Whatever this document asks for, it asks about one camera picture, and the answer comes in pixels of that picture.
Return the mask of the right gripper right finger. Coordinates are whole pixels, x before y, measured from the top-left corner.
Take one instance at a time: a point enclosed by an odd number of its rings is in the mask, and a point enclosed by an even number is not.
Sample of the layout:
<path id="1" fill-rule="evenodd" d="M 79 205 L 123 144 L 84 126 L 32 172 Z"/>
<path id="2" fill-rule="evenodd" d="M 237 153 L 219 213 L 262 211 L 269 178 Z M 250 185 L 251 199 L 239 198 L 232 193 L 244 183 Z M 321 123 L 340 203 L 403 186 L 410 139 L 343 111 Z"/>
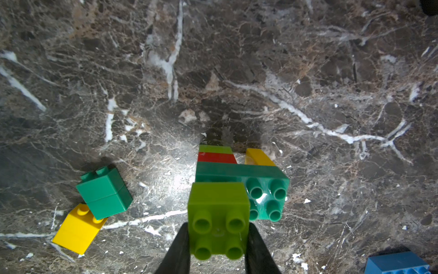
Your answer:
<path id="1" fill-rule="evenodd" d="M 281 274 L 263 238 L 253 223 L 249 223 L 245 270 L 247 274 Z"/>

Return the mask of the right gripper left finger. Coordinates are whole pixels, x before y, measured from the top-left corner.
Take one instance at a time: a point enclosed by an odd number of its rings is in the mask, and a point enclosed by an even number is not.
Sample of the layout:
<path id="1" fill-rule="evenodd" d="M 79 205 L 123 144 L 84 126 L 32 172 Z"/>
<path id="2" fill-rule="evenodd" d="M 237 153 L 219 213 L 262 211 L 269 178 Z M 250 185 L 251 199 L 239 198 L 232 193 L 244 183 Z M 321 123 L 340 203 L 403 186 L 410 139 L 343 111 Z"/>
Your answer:
<path id="1" fill-rule="evenodd" d="M 189 232 L 188 223 L 184 223 L 155 274 L 188 273 L 190 273 Z"/>

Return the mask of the blue long brick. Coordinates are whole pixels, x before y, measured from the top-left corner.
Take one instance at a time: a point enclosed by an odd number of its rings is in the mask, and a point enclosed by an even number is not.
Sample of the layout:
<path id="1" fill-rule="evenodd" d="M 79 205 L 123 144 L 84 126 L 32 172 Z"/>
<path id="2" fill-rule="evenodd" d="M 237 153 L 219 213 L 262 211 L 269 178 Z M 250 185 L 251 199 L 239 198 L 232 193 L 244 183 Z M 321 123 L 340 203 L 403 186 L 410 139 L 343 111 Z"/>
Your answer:
<path id="1" fill-rule="evenodd" d="M 413 252 L 372 256 L 365 274 L 430 274 L 430 266 Z"/>

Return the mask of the lime green small brick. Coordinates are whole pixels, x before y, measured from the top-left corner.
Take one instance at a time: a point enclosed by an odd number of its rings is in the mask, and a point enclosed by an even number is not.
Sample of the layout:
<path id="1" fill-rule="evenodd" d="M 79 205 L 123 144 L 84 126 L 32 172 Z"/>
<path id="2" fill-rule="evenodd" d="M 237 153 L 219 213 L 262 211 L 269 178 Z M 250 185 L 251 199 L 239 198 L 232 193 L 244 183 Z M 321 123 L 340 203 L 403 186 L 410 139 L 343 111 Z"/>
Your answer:
<path id="1" fill-rule="evenodd" d="M 226 146 L 199 145 L 198 151 L 200 153 L 233 154 L 232 149 Z"/>

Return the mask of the dark green small brick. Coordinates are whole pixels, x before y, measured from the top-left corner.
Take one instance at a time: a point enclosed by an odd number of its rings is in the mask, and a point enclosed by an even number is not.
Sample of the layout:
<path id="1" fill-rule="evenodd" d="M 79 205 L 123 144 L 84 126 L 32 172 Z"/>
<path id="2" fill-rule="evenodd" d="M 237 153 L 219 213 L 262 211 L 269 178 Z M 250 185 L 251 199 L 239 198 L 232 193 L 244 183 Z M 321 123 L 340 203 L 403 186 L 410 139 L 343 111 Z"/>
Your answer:
<path id="1" fill-rule="evenodd" d="M 119 171 L 108 166 L 82 175 L 76 188 L 98 220 L 127 211 L 133 202 Z"/>

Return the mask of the green long brick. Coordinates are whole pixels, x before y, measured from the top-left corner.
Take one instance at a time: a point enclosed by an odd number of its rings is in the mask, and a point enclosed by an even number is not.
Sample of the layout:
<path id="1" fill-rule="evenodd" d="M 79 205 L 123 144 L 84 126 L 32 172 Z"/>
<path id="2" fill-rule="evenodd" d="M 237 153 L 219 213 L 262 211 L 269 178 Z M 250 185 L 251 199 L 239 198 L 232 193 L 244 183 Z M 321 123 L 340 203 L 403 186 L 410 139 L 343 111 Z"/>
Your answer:
<path id="1" fill-rule="evenodd" d="M 276 166 L 198 162 L 197 182 L 241 182 L 250 201 L 250 220 L 278 222 L 289 188 L 289 178 Z"/>

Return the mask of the red small brick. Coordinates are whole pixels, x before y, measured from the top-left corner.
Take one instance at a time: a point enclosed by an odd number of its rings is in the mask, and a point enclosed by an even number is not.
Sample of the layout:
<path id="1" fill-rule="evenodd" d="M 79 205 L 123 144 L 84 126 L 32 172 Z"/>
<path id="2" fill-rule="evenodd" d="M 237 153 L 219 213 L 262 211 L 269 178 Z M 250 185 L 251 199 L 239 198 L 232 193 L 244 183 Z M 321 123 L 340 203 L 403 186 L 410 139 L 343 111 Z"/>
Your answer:
<path id="1" fill-rule="evenodd" d="M 235 156 L 233 154 L 221 154 L 221 153 L 206 153 L 200 152 L 198 154 L 198 162 L 210 162 L 210 163 L 229 163 L 237 164 Z"/>

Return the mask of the yellow small brick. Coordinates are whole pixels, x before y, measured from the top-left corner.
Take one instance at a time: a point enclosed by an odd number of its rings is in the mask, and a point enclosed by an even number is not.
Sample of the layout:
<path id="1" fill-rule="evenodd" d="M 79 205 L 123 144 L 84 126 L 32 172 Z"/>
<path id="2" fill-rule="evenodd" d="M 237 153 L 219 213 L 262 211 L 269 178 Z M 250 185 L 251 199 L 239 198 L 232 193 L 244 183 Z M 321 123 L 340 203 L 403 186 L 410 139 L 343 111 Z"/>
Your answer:
<path id="1" fill-rule="evenodd" d="M 258 148 L 247 148 L 245 154 L 246 165 L 276 166 L 276 164 Z"/>

